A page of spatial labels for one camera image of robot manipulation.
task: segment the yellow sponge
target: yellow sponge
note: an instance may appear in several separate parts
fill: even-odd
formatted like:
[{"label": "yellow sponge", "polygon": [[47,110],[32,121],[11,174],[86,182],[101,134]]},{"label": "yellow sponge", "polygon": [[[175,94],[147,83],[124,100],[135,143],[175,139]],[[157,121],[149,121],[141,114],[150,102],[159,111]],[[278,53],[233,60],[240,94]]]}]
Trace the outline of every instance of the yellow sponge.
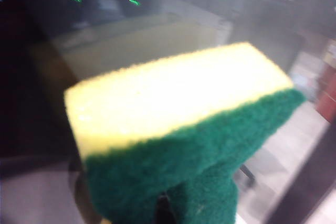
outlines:
[{"label": "yellow sponge", "polygon": [[292,88],[248,43],[134,65],[82,81],[65,102],[81,157],[127,147]]}]

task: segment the green abrasive side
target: green abrasive side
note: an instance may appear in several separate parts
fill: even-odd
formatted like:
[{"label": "green abrasive side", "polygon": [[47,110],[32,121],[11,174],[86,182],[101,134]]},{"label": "green abrasive side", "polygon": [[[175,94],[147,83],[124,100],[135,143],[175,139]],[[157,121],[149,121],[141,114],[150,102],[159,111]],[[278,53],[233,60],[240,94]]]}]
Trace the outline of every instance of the green abrasive side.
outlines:
[{"label": "green abrasive side", "polygon": [[[303,95],[295,89],[279,91],[257,102],[182,127],[162,138],[91,155],[84,164],[92,202],[113,224],[150,224],[157,196],[169,189],[172,195],[178,195],[178,190],[181,191],[178,188],[182,186],[187,201],[181,198],[178,202],[178,197],[172,196],[179,223],[210,223],[207,218],[211,215],[211,219],[220,220],[212,224],[230,224],[236,208],[236,189],[231,174],[303,101]],[[210,167],[218,163],[225,176],[221,188],[209,190],[207,196],[197,193],[202,184],[216,187],[217,182],[211,184],[206,174],[215,174]],[[191,181],[195,179],[196,182],[202,176],[204,179],[197,182],[194,190]],[[227,211],[231,213],[227,219],[221,219],[226,217],[216,203],[210,206],[212,197],[216,198],[217,204],[220,202],[218,195],[227,197],[226,202],[230,205]],[[198,202],[202,201],[200,197],[205,197],[208,203],[196,220],[192,215],[197,212]]]}]

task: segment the kitchen sponge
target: kitchen sponge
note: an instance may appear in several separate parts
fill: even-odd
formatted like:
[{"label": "kitchen sponge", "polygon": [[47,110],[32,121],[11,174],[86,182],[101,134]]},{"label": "kitchen sponge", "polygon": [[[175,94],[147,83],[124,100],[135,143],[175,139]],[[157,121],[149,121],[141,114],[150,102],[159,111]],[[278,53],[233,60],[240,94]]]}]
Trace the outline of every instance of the kitchen sponge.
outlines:
[{"label": "kitchen sponge", "polygon": [[[280,68],[248,43],[131,66],[65,92],[92,201],[116,224],[150,223],[166,190],[179,223],[213,216],[233,224],[232,173],[302,101]],[[217,176],[220,189],[200,194]],[[202,197],[203,208],[196,204]],[[218,204],[226,197],[230,214],[223,215]]]}]

